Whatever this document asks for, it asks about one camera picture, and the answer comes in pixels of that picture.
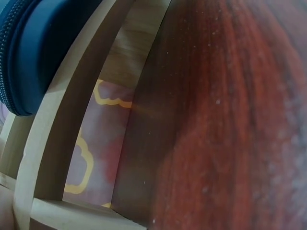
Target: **patterned fabric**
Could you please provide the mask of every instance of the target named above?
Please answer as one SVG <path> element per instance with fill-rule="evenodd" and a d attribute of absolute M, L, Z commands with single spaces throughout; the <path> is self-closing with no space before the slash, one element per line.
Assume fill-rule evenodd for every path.
<path fill-rule="evenodd" d="M 85 113 L 64 199 L 110 206 L 133 90 L 98 80 Z"/>

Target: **dust speck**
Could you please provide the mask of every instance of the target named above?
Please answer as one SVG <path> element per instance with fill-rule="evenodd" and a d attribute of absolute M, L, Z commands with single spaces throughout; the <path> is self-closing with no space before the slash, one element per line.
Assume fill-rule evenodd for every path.
<path fill-rule="evenodd" d="M 201 192 L 202 192 L 203 194 L 207 193 L 207 192 L 208 192 L 208 187 L 203 187 L 202 190 L 201 190 Z"/>

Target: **reddish brown surface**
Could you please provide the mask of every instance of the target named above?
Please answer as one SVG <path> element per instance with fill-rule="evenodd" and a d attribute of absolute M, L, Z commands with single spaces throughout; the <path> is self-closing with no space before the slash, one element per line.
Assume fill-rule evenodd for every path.
<path fill-rule="evenodd" d="M 306 230 L 306 71 L 306 0 L 173 0 L 114 210 L 151 230 Z"/>

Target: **wooden frame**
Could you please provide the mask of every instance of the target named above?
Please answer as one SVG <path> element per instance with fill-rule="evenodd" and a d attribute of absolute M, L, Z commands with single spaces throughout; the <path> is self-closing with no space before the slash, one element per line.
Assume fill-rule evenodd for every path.
<path fill-rule="evenodd" d="M 62 201 L 88 101 L 133 2 L 103 0 L 68 51 L 36 116 L 9 114 L 0 135 L 0 184 L 14 190 L 19 229 L 33 229 L 31 220 L 62 230 L 145 229 L 111 209 Z"/>

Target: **red wooden surface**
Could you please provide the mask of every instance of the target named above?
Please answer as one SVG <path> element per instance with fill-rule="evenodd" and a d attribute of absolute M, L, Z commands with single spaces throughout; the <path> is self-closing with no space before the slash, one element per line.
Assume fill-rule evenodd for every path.
<path fill-rule="evenodd" d="M 114 210 L 151 230 L 307 229 L 306 71 L 306 0 L 172 0 Z"/>

